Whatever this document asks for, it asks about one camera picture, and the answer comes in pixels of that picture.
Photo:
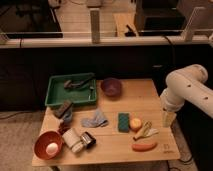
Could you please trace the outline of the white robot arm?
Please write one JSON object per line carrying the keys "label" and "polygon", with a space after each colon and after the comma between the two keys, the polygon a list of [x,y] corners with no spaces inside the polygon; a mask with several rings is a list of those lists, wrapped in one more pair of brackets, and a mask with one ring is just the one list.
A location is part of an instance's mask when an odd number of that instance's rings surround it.
{"label": "white robot arm", "polygon": [[193,64],[170,72],[165,79],[167,87],[160,100],[163,108],[163,126],[170,127],[186,101],[192,103],[213,119],[213,90],[205,86],[208,72]]}

